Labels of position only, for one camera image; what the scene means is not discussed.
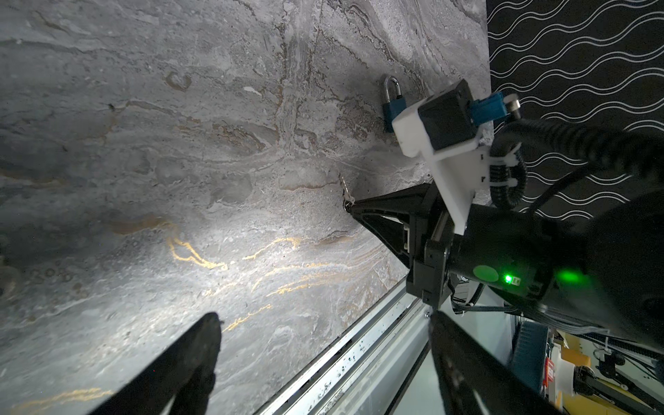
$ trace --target padlock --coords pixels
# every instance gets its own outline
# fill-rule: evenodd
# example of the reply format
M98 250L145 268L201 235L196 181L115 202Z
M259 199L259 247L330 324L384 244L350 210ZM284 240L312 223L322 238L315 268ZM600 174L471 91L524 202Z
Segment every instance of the padlock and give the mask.
M390 99L390 82L394 83L394 89L396 90L396 98L393 100ZM382 86L385 89L385 99L387 100L387 102L382 105L382 116L385 120L385 132L393 133L394 129L392 128L392 121L394 121L397 115L401 114L401 111L406 109L406 98L401 95L399 81L397 81L392 75L385 78Z

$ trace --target marble surface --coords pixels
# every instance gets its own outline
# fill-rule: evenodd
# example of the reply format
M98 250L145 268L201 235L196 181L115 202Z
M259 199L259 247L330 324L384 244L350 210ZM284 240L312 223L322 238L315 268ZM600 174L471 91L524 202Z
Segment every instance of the marble surface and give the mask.
M208 413L253 413L405 273L341 206L426 179L384 75L490 89L481 0L0 9L2 413L85 413L207 311Z

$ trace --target blue connector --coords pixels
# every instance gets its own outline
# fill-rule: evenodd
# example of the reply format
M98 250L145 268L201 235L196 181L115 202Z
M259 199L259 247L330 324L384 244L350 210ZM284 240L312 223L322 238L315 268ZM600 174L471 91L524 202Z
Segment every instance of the blue connector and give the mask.
M483 100L476 100L470 104L470 116L477 127L485 122L506 117L507 114L502 92L496 92Z

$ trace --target padlock body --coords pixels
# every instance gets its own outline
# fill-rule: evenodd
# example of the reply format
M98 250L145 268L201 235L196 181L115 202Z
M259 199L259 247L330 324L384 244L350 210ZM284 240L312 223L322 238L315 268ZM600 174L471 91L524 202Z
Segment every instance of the padlock body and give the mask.
M382 105L382 116L385 120L385 132L393 133L392 121L401 111L406 109L406 98L397 98Z

